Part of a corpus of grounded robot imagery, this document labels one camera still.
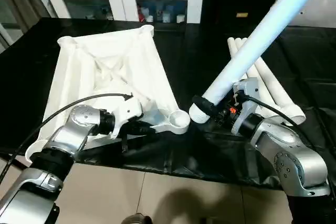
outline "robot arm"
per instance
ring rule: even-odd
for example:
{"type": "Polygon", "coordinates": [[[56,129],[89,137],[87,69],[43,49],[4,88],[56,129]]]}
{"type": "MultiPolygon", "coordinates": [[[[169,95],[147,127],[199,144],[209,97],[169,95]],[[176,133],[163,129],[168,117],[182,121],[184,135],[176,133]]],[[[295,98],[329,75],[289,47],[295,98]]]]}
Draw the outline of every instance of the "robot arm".
{"type": "Polygon", "coordinates": [[[39,153],[34,153],[25,169],[0,201],[0,223],[55,223],[59,208],[55,205],[63,183],[89,135],[117,137],[121,126],[141,116],[136,98],[126,100],[111,114],[87,105],[70,111],[60,127],[39,153]]]}
{"type": "Polygon", "coordinates": [[[223,110],[204,98],[193,102],[231,132],[249,139],[250,144],[273,166],[287,195],[294,223],[332,223],[335,207],[327,181],[328,170],[322,157],[301,141],[292,129],[255,113],[257,104],[240,99],[249,95],[259,99],[256,78],[235,83],[233,99],[223,110]]]}

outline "tile floor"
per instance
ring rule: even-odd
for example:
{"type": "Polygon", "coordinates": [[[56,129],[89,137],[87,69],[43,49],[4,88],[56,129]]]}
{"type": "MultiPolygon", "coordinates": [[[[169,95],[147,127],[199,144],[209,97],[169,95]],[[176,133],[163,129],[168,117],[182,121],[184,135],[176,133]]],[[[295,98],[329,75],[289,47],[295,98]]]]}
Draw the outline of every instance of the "tile floor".
{"type": "MultiPolygon", "coordinates": [[[[0,197],[19,173],[9,170],[0,197]]],[[[119,224],[136,212],[155,224],[198,224],[204,217],[221,224],[291,223],[281,191],[81,164],[67,177],[57,205],[57,224],[119,224]]]]}

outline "wire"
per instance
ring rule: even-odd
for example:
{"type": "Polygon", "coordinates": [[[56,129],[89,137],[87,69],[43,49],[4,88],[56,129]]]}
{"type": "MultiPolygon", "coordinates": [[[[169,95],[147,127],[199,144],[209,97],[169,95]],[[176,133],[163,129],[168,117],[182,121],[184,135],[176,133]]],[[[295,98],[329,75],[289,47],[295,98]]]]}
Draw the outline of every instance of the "wire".
{"type": "Polygon", "coordinates": [[[128,95],[128,94],[119,94],[119,93],[106,93],[106,94],[95,94],[95,95],[91,95],[89,97],[85,97],[82,99],[79,99],[75,102],[72,102],[66,106],[64,106],[63,108],[59,109],[58,111],[56,111],[54,114],[52,114],[51,116],[49,116],[47,119],[45,119],[36,129],[34,129],[28,136],[26,139],[23,140],[23,142],[20,144],[20,146],[16,149],[16,151],[13,153],[13,155],[10,157],[10,159],[8,160],[6,166],[4,167],[4,169],[2,170],[1,174],[0,174],[0,185],[4,179],[4,177],[6,176],[11,164],[13,163],[13,161],[15,160],[16,156],[19,154],[19,152],[21,151],[21,149],[25,146],[26,143],[28,143],[28,141],[44,126],[46,125],[51,119],[53,119],[55,116],[57,116],[58,114],[62,113],[64,110],[67,110],[68,108],[87,101],[87,100],[91,100],[94,98],[98,98],[98,97],[124,97],[125,101],[132,98],[132,95],[128,95]]]}
{"type": "MultiPolygon", "coordinates": [[[[282,118],[284,118],[286,121],[288,121],[289,123],[291,123],[293,125],[293,127],[306,139],[306,141],[311,145],[311,149],[315,152],[318,152],[317,149],[315,148],[315,146],[313,145],[313,143],[310,141],[310,139],[308,138],[308,136],[306,135],[306,133],[301,129],[301,127],[294,122],[291,118],[289,118],[288,116],[286,116],[285,114],[283,114],[281,111],[278,111],[277,109],[274,109],[273,107],[271,107],[268,104],[265,104],[261,101],[259,101],[258,99],[251,97],[249,95],[245,95],[240,93],[239,95],[241,95],[245,100],[249,100],[249,101],[253,101],[257,104],[259,104],[260,106],[263,106],[269,110],[272,110],[274,113],[278,114],[279,116],[281,116],[282,118]]],[[[327,180],[331,189],[331,194],[334,200],[336,200],[336,193],[335,193],[335,188],[334,188],[334,184],[332,183],[332,180],[328,174],[327,176],[327,180]]]]}

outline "black tablecloth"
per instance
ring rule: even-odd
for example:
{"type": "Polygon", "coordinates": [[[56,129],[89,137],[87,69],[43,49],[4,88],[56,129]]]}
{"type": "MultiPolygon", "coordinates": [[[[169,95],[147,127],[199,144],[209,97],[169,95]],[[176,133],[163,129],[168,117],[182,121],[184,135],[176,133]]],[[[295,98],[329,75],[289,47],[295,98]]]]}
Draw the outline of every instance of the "black tablecloth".
{"type": "MultiPolygon", "coordinates": [[[[3,138],[0,152],[12,153],[41,122],[62,36],[83,36],[140,27],[141,23],[107,20],[42,19],[0,57],[3,138]]],[[[154,41],[179,107],[203,94],[228,63],[226,39],[251,30],[226,33],[218,27],[156,24],[154,41]]],[[[294,102],[305,112],[310,136],[336,181],[336,30],[287,27],[263,58],[294,102]]],[[[223,183],[279,188],[269,164],[243,137],[229,129],[191,123],[183,135],[170,132],[87,150],[86,164],[142,170],[223,183]]]]}

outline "glass cabinet door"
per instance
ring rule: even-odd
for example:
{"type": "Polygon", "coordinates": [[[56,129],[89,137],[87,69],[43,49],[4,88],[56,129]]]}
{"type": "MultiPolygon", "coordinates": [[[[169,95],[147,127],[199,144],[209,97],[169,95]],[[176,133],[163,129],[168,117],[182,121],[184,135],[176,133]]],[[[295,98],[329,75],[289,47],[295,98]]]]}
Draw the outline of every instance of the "glass cabinet door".
{"type": "Polygon", "coordinates": [[[63,0],[71,18],[114,20],[109,0],[63,0]]]}
{"type": "Polygon", "coordinates": [[[203,0],[122,0],[127,21],[199,23],[203,0]]]}
{"type": "Polygon", "coordinates": [[[59,18],[125,20],[122,0],[50,0],[59,18]]]}
{"type": "Polygon", "coordinates": [[[187,0],[136,0],[140,22],[184,23],[187,0]]]}

